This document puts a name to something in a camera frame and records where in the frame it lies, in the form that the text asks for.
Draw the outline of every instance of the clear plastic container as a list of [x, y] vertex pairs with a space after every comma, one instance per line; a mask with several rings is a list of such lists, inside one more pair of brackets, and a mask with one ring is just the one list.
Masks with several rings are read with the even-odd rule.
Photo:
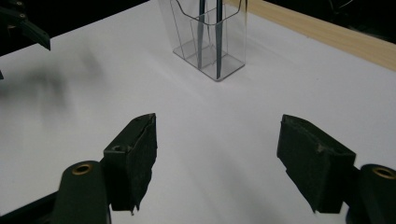
[[219, 81], [245, 65], [247, 0], [202, 1], [158, 0], [173, 52]]

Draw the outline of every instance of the white table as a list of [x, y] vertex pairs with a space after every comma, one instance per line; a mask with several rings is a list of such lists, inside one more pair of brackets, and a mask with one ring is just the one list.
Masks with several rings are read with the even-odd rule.
[[214, 82], [172, 53], [156, 1], [0, 58], [0, 214], [99, 161], [133, 118], [157, 114], [141, 211], [113, 223], [345, 223], [313, 214], [276, 157], [283, 114], [396, 168], [396, 73], [248, 15], [247, 65]]

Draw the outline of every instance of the pen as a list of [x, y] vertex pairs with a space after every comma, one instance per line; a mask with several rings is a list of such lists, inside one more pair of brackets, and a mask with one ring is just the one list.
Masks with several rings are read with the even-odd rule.
[[202, 67], [202, 41], [204, 38], [205, 22], [205, 0], [199, 0], [199, 22], [198, 22], [198, 69]]
[[221, 74], [221, 46], [222, 46], [222, 0], [217, 0], [217, 7], [216, 7], [216, 58], [217, 58], [217, 75], [216, 78], [220, 78]]

